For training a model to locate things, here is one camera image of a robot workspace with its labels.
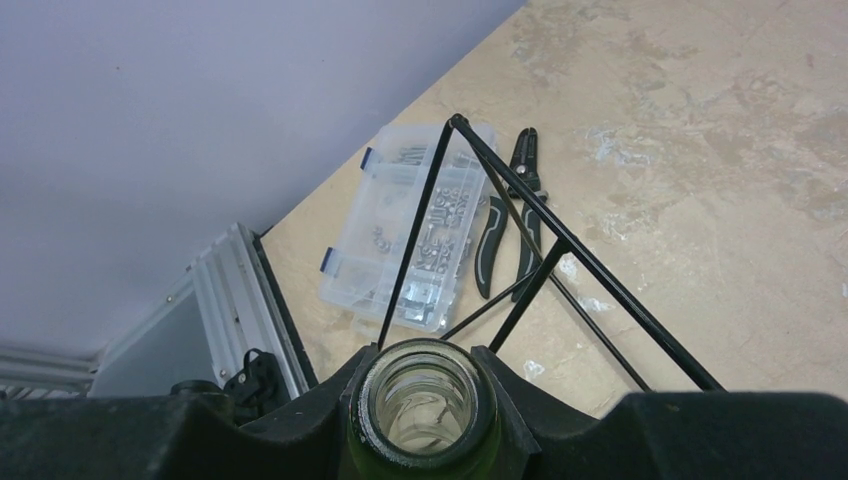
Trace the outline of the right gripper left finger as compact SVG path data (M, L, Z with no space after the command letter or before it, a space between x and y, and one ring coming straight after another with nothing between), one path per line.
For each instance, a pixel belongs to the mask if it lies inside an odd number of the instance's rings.
M6 400L4 479L331 479L343 446L339 407L375 357L357 351L305 395L242 427L221 394Z

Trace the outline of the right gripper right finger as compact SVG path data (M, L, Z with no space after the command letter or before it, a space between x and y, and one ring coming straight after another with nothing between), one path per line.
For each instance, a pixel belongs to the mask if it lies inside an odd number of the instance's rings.
M472 357L502 408L495 479L844 479L847 404L804 392L630 393L591 417Z

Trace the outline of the clear tall bottle dark label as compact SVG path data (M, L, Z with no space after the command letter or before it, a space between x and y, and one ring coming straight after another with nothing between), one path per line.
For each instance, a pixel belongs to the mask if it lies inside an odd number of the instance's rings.
M357 479L486 479L502 436L482 366L442 340L379 351L352 383L344 470Z

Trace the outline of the black wire wine rack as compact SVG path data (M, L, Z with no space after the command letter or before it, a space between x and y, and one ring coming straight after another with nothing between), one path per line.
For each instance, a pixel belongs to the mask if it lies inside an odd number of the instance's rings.
M399 263L398 273L389 298L384 320L377 337L376 345L378 349L384 347L390 331L394 311L415 252L416 240L424 223L427 207L435 189L439 173L441 172L447 147L454 133L458 133L467 141L487 177L493 182L498 196L505 202L507 212L518 228L522 241L527 244L531 251L531 258L540 262L537 268L531 270L529 274L501 292L503 297L509 296L515 291L518 291L520 295L515 306L489 343L488 349L490 351L496 353L500 350L541 290L543 284L550 282L630 379L642 391L648 392L650 390L649 385L638 374L635 367L631 365L623 353L614 345L611 338L602 331L589 312L580 305L577 297L556 276L555 270L560 259L567 254L572 254L618 305L630 315L636 324L700 390L704 392L718 392L725 389L670 331L661 324L647 307L583 244L578 236L569 230L547 206L546 202L541 199L539 194L533 191L520 178L519 174L509 168L499 155L482 140L471 126L470 121L460 113L455 113L446 120L438 138L420 200L410 226L408 241ZM514 206L512 198L509 196L509 190L516 193L524 205L529 208L530 212L539 218L541 224L554 234L555 242L547 254L541 253L540 247L536 244L534 238L530 236L530 230L525 226L518 210Z

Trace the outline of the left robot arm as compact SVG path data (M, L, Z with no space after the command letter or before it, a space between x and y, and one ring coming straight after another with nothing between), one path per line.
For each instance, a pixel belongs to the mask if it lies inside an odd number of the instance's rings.
M242 369L223 387L208 380L185 380L174 384L170 394L199 400L236 426L258 420L292 400L276 357L256 348L244 355Z

